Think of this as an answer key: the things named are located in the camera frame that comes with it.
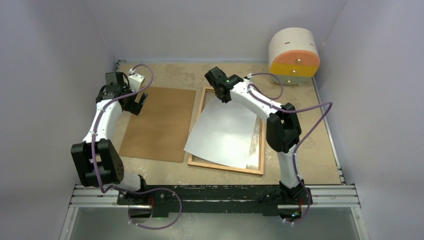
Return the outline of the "brown frame backing board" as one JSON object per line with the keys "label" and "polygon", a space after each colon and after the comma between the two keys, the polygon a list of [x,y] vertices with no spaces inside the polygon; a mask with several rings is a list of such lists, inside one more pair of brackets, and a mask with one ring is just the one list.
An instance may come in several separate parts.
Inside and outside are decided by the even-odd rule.
{"label": "brown frame backing board", "polygon": [[182,163],[196,92],[149,87],[139,115],[132,115],[119,154],[123,157]]}

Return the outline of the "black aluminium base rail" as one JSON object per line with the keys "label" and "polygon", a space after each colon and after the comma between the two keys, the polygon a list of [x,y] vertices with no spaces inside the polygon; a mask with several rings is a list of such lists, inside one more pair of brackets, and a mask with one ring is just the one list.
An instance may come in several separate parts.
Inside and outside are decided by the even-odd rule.
{"label": "black aluminium base rail", "polygon": [[151,185],[153,192],[107,193],[77,185],[70,207],[135,209],[137,214],[166,218],[171,213],[261,214],[296,221],[312,208],[360,206],[353,185],[310,185],[290,198],[279,185]]}

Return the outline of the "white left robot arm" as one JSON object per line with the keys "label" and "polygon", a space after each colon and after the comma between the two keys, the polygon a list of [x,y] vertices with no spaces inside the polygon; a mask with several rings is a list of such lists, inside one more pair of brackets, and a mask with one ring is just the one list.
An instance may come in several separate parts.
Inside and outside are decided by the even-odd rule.
{"label": "white left robot arm", "polygon": [[106,84],[99,90],[95,117],[81,143],[73,144],[71,156],[81,184],[84,187],[117,188],[130,192],[129,197],[138,205],[146,203],[149,191],[142,176],[125,170],[124,164],[112,143],[112,136],[120,115],[129,112],[139,115],[146,101],[143,93],[137,99],[137,90],[144,82],[138,73],[123,72],[105,74]]}

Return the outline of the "wooden picture frame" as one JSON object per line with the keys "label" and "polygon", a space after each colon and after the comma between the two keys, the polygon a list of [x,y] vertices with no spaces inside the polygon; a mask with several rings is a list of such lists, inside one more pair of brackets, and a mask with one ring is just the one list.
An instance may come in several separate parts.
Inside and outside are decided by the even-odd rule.
{"label": "wooden picture frame", "polygon": [[260,119],[257,119],[255,123],[247,161],[245,167],[233,167],[215,163],[190,153],[187,164],[195,167],[262,176],[265,165],[265,123]]}

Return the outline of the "round pastel drawer cabinet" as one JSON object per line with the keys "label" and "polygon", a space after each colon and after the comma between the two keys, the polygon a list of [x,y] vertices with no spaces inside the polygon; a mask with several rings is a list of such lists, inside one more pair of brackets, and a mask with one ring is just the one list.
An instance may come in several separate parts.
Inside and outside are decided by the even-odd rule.
{"label": "round pastel drawer cabinet", "polygon": [[268,45],[268,70],[283,85],[301,85],[317,73],[320,57],[312,32],[301,27],[278,31]]}

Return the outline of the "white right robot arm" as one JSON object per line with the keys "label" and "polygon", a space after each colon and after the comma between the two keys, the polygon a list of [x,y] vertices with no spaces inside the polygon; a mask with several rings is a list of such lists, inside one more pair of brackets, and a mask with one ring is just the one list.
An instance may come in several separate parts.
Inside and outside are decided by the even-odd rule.
{"label": "white right robot arm", "polygon": [[266,142],[276,152],[279,162],[282,200],[292,204],[300,196],[309,197],[309,190],[297,168],[296,150],[302,129],[295,107],[263,95],[248,77],[227,76],[217,66],[204,77],[222,103],[234,101],[241,104],[265,122]]}

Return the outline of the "clear acrylic sheet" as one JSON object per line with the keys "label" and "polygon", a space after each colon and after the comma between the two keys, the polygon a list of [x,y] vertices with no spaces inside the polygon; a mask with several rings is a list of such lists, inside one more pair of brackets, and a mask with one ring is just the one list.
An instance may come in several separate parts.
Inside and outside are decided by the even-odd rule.
{"label": "clear acrylic sheet", "polygon": [[254,175],[264,173],[262,122],[233,101],[222,103],[205,87],[184,151],[188,165]]}

